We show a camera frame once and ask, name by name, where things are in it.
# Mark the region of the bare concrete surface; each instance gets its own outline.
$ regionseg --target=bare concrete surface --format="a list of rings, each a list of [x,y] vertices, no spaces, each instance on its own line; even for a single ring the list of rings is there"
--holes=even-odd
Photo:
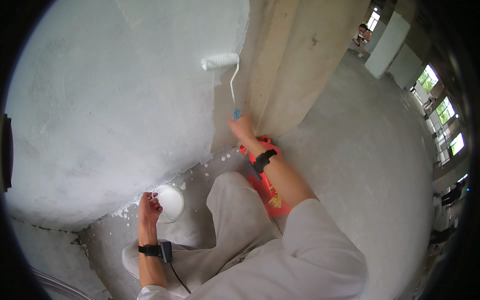
[[[347,52],[302,123],[276,142],[365,254],[370,279],[362,298],[394,299],[415,276],[427,250],[435,149],[408,91],[389,78],[375,79],[363,63]],[[186,183],[185,209],[174,224],[158,226],[158,236],[213,247],[206,197],[218,175],[243,170],[244,160],[230,149],[207,167],[197,165],[173,180],[177,187]],[[282,230],[285,220],[276,219]],[[132,204],[122,216],[106,216],[80,236],[91,267],[115,300],[135,299],[140,291],[121,263],[121,251],[137,229],[137,205]]]
[[[277,145],[367,258],[369,296],[395,299],[432,227],[435,148],[418,104],[347,51],[302,123]]]

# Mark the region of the white pants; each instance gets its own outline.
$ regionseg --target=white pants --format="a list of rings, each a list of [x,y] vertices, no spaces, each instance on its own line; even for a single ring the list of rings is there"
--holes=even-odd
[[[173,267],[191,292],[218,273],[242,262],[251,250],[280,238],[280,232],[268,218],[257,191],[239,173],[224,173],[215,179],[207,197],[207,207],[213,217],[216,246],[191,250],[172,243]],[[139,277],[138,260],[138,240],[134,240],[123,249],[122,262],[136,278]],[[163,264],[163,270],[168,291],[177,296],[188,296],[170,266]]]

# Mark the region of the black cable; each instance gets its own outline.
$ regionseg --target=black cable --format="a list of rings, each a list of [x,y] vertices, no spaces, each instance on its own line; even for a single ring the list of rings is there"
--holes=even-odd
[[[172,267],[173,274],[175,274],[175,276],[177,277],[177,279],[179,280],[179,282],[181,283],[181,285],[183,285],[183,287],[187,290],[187,292],[188,292],[189,294],[191,294],[192,292],[190,292],[190,290],[188,289],[188,287],[183,284],[183,282],[180,280],[180,277],[177,275],[177,272],[175,272],[175,269],[173,268],[172,262],[170,262],[170,266]]]

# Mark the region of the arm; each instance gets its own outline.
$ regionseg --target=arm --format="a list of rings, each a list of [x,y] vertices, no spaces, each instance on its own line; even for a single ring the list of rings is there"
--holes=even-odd
[[[151,192],[144,192],[138,207],[138,245],[157,245],[156,221],[163,208]],[[159,257],[139,253],[140,285],[167,288],[167,278]]]
[[[243,116],[236,121],[231,120],[229,125],[234,135],[254,157],[267,150],[255,138],[248,116]],[[295,207],[303,200],[318,200],[305,179],[276,155],[270,158],[270,163],[265,166],[264,172],[275,187],[275,190],[290,207]]]

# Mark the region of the white column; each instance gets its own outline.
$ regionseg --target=white column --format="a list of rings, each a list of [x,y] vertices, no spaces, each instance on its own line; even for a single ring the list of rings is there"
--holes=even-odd
[[[377,78],[387,70],[395,55],[402,47],[410,24],[397,12],[393,12],[377,46],[365,63],[365,67]]]

